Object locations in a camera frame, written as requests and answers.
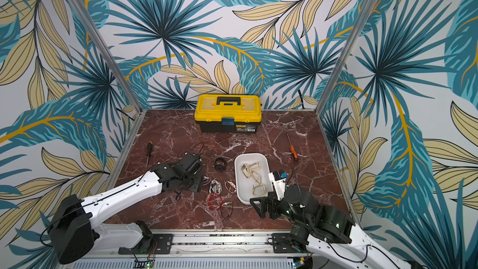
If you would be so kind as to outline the white pink watch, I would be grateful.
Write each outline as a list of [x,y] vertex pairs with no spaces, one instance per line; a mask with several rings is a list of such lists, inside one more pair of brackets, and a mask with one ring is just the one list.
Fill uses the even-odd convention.
[[208,185],[209,183],[211,183],[211,179],[210,179],[209,177],[207,177],[207,176],[204,176],[202,185],[203,185],[203,186],[206,186],[206,185]]

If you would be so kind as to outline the white plastic storage tray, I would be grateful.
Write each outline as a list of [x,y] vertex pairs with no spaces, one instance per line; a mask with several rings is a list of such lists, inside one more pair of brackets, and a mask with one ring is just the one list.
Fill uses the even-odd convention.
[[254,197],[252,194],[252,186],[256,184],[256,182],[250,177],[246,178],[240,171],[240,167],[242,164],[247,163],[254,163],[254,162],[259,162],[261,169],[256,171],[257,174],[261,176],[262,184],[265,185],[266,187],[266,194],[263,196],[266,196],[269,192],[271,192],[272,185],[269,180],[269,173],[270,173],[270,168],[268,165],[268,160],[263,154],[260,153],[246,153],[246,154],[241,154],[235,158],[234,161],[234,167],[235,167],[235,178],[236,178],[236,188],[237,188],[237,196],[239,198],[239,201],[242,204],[245,205],[250,205],[250,199],[251,198],[257,198]]

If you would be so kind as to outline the beige square watch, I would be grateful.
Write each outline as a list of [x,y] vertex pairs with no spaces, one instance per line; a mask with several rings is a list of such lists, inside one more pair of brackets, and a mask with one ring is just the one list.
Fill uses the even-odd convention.
[[258,170],[261,169],[261,166],[260,166],[260,163],[259,162],[254,162],[254,163],[250,163],[250,164],[247,164],[247,163],[244,163],[242,164],[242,166],[240,167],[240,171],[241,173],[246,177],[246,178],[250,178],[252,176],[252,174]]

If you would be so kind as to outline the beige looped watch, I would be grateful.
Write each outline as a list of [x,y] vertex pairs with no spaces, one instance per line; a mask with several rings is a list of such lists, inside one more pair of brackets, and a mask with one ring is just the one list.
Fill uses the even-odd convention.
[[261,197],[266,194],[266,187],[264,184],[255,184],[252,186],[252,194],[254,197]]

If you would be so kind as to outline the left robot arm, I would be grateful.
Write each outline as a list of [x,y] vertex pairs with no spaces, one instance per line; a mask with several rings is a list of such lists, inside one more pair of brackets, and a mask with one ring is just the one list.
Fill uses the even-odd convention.
[[58,262],[73,263],[90,251],[119,249],[121,252],[152,253],[158,242],[146,224],[110,225],[106,220],[132,205],[161,193],[199,193],[204,182],[200,154],[185,153],[176,163],[159,163],[128,183],[80,199],[62,200],[46,232]]

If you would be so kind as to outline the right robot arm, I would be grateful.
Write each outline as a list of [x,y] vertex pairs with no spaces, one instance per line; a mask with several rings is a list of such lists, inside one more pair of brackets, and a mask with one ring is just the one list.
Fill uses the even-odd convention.
[[251,198],[250,204],[264,219],[285,217],[293,227],[273,243],[294,253],[325,257],[346,269],[417,269],[418,264],[401,260],[371,239],[348,215],[317,202],[297,184],[285,191],[274,189],[266,196]]

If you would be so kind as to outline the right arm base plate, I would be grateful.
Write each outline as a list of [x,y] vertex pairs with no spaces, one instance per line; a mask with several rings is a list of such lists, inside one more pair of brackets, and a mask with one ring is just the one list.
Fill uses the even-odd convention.
[[320,249],[318,244],[312,245],[310,237],[314,238],[308,232],[303,235],[277,232],[272,233],[267,242],[273,247],[275,254],[310,254]]

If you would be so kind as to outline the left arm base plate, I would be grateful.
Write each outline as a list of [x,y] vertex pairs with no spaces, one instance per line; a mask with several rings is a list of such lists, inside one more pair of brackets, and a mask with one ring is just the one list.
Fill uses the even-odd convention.
[[139,242],[132,248],[120,247],[118,250],[120,255],[170,254],[173,234],[153,234],[146,223],[141,220],[133,222],[130,226],[139,228],[141,237]]

